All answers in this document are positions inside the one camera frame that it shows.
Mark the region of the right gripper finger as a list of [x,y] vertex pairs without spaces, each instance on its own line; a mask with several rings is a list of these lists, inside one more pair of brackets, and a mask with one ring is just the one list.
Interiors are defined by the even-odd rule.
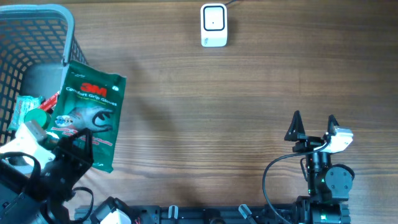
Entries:
[[305,139],[306,139],[306,134],[302,123],[302,117],[300,111],[297,110],[294,112],[292,122],[287,130],[284,140],[296,142],[296,141],[303,141]]
[[336,131],[336,127],[339,126],[339,123],[337,122],[335,116],[333,114],[329,115],[328,117],[328,129],[327,129],[327,133],[330,136],[335,135]]

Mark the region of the green 3M gloves package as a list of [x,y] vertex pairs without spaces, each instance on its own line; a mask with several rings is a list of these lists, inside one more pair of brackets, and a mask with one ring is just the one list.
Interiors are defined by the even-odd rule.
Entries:
[[85,128],[93,133],[93,167],[113,171],[126,77],[71,61],[47,128],[58,137]]

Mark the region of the green lid plastic jar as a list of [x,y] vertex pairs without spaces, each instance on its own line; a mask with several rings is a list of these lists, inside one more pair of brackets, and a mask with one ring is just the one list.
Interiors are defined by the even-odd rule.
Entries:
[[24,122],[36,121],[42,129],[47,129],[50,121],[51,115],[40,108],[35,108],[27,112],[24,116]]

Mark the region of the light green wipes packet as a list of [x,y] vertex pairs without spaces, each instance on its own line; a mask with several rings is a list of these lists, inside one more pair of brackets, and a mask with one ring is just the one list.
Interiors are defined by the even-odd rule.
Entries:
[[17,96],[16,106],[12,114],[12,119],[7,127],[7,131],[17,131],[19,126],[24,123],[26,114],[35,108],[38,108],[44,101],[43,96],[37,98],[33,96]]

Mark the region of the red toothpaste tube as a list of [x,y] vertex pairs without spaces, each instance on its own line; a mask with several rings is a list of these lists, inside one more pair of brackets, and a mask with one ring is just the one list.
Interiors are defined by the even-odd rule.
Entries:
[[42,109],[44,111],[50,111],[58,101],[58,97],[60,95],[60,92],[56,92],[53,96],[51,96],[49,99],[45,100],[40,106],[39,109]]

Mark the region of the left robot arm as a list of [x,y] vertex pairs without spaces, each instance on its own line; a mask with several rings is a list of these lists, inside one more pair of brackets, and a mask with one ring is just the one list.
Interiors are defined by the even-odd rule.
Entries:
[[[61,138],[52,153],[54,159],[44,166],[24,152],[1,154],[1,223],[120,223],[122,216],[131,217],[124,202],[110,197],[99,208],[89,207],[83,217],[70,219],[65,202],[79,191],[92,193],[88,187],[76,186],[94,163],[90,129]],[[33,161],[30,176],[6,162],[13,157]]]

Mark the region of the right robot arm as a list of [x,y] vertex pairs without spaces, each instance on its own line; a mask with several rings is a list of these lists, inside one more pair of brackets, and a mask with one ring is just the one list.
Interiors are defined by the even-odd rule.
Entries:
[[343,164],[333,165],[331,156],[343,152],[353,142],[353,132],[328,117],[328,129],[322,137],[308,136],[299,111],[295,111],[284,138],[295,143],[294,152],[302,153],[302,166],[308,196],[294,202],[292,223],[350,223],[349,200],[355,173]]

